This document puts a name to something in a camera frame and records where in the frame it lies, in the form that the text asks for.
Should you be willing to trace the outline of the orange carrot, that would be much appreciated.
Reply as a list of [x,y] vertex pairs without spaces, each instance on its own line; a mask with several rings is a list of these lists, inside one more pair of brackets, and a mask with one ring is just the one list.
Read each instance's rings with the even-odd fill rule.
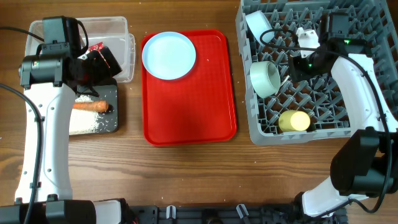
[[109,104],[104,100],[92,102],[78,102],[73,105],[73,109],[75,110],[94,111],[98,113],[106,112],[108,108]]

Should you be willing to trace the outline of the light blue plate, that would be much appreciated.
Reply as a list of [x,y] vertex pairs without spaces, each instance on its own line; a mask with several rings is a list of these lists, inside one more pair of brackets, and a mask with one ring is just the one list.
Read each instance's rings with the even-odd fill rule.
[[193,42],[178,32],[161,32],[151,37],[142,50],[144,68],[161,80],[176,80],[195,65],[197,52]]

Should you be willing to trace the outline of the mint green bowl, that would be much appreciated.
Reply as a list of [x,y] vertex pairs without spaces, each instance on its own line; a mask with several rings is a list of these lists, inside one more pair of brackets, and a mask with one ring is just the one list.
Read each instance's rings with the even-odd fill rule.
[[261,98],[274,95],[280,88],[280,75],[276,65],[270,61],[254,62],[250,67],[252,87]]

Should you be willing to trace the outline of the red snack wrapper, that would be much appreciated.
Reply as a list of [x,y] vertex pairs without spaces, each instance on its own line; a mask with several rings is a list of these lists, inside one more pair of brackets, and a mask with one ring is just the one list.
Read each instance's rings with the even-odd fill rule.
[[104,48],[104,44],[102,42],[100,42],[100,43],[97,43],[95,45],[92,45],[92,46],[88,47],[87,52],[89,53],[89,52],[92,52],[92,51],[100,51],[103,48]]

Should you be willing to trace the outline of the white plastic spoon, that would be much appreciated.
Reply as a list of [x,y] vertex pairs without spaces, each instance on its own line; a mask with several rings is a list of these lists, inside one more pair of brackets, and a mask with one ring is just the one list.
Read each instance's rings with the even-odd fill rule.
[[287,75],[284,80],[281,82],[280,86],[283,86],[290,78],[290,75]]

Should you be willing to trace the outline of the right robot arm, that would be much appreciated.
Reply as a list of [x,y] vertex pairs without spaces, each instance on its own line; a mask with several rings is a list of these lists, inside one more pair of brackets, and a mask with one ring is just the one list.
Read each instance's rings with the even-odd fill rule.
[[289,58],[290,76],[300,82],[329,74],[340,89],[351,137],[334,156],[329,178],[297,195],[297,217],[310,222],[351,203],[375,213],[387,194],[397,192],[397,120],[377,82],[368,42],[349,37],[349,15],[340,12],[321,16],[318,47],[303,38],[292,33],[292,50],[310,54]]

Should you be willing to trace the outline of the yellow plastic cup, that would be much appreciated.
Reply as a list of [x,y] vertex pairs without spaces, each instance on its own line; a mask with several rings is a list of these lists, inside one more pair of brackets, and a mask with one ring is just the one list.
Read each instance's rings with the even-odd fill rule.
[[279,116],[279,128],[283,132],[305,131],[310,126],[310,117],[303,111],[287,110]]

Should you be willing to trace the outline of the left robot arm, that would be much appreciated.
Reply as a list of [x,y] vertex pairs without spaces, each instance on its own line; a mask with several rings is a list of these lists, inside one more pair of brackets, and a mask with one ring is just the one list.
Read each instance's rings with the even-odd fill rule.
[[47,17],[34,55],[20,67],[27,126],[24,162],[14,204],[1,208],[2,223],[136,223],[123,198],[75,200],[68,170],[70,117],[77,97],[112,94],[121,71],[107,47],[91,49],[83,23]]

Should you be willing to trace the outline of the light blue bowl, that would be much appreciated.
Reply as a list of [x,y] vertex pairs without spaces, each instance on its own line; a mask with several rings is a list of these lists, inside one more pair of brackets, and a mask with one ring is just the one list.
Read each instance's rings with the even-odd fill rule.
[[269,43],[275,36],[274,31],[262,35],[265,31],[271,30],[272,26],[262,11],[256,11],[246,15],[247,25],[255,39],[261,44]]

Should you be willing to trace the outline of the white rice pile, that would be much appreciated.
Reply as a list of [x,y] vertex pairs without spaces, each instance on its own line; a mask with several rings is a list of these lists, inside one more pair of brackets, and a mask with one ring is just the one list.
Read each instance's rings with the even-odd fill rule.
[[94,111],[72,109],[69,135],[95,133],[100,116]]

